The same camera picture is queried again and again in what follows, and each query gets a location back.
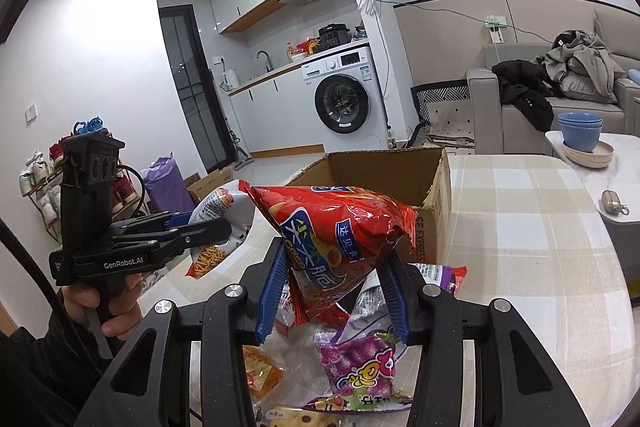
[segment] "washing machine door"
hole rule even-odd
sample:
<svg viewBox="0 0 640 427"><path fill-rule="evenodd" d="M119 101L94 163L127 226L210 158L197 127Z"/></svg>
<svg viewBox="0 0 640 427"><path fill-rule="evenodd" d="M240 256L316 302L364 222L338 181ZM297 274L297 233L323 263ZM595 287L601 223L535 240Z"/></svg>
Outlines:
<svg viewBox="0 0 640 427"><path fill-rule="evenodd" d="M364 86L344 74L332 74L316 89L316 111L322 123L339 134L351 134L369 116L369 95Z"/></svg>

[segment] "cardboard box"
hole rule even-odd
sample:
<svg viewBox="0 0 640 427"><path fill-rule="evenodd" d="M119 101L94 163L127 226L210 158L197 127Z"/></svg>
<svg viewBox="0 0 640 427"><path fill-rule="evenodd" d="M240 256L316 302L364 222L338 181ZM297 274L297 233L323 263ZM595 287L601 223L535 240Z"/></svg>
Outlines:
<svg viewBox="0 0 640 427"><path fill-rule="evenodd" d="M416 250L405 251L402 260L441 263L451 212L451 177L444 149L332 153L289 185L368 188L410 204L418 212Z"/></svg>
<svg viewBox="0 0 640 427"><path fill-rule="evenodd" d="M216 188L230 182L234 178L233 167L225 167L220 171L214 171L209 176L205 176L193 185L190 185L189 192L193 201L200 203L210 195Z"/></svg>

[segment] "black jacket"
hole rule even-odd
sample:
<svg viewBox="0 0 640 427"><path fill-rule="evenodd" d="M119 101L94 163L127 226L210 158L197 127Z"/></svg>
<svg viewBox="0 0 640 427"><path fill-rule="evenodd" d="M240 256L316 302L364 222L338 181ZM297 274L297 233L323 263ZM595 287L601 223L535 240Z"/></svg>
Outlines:
<svg viewBox="0 0 640 427"><path fill-rule="evenodd" d="M554 110L546 97L564 95L545 68L527 60L507 60L491 70L498 77L502 105L513 104L538 131L550 131Z"/></svg>
<svg viewBox="0 0 640 427"><path fill-rule="evenodd" d="M77 328L104 371L108 363L99 358L94 338ZM70 347L54 316L43 339L23 328L10 337L0 333L0 425L70 427L98 378L88 360Z"/></svg>

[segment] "beige sofa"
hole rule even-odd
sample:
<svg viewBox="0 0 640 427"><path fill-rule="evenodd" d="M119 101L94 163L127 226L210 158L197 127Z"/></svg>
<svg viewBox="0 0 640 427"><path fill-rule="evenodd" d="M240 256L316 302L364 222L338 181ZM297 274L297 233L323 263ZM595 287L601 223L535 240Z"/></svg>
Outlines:
<svg viewBox="0 0 640 427"><path fill-rule="evenodd" d="M623 69L640 69L640 18L622 18L615 14L595 12L594 30L605 41L613 58ZM466 79L474 110L476 154L551 154L542 132L536 131L513 105L500 105L498 79L491 68L500 61L535 61L551 48L550 44L499 44L482 48L486 69L469 70ZM554 114L584 111L597 114L603 120L603 132L631 134L634 130L634 97L640 97L640 86L628 78L617 80L614 92L618 104L602 104L549 98ZM553 130L559 130L558 119Z"/></svg>

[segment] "red shoe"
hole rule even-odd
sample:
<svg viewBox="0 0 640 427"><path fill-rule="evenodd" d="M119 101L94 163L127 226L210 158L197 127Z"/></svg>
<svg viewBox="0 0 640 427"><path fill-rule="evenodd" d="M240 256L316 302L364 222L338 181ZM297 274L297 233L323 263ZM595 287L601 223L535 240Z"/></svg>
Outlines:
<svg viewBox="0 0 640 427"><path fill-rule="evenodd" d="M54 167L58 167L65 158L65 151L62 149L60 142L54 143L49 147L49 158L53 160Z"/></svg>
<svg viewBox="0 0 640 427"><path fill-rule="evenodd" d="M120 201L120 197L118 193L114 190L111 193L111 214L117 214L124 208L122 201Z"/></svg>
<svg viewBox="0 0 640 427"><path fill-rule="evenodd" d="M117 192L120 199L125 203L131 203L134 201L138 195L133 189L133 185L126 176L120 178L115 185L113 185L114 192Z"/></svg>

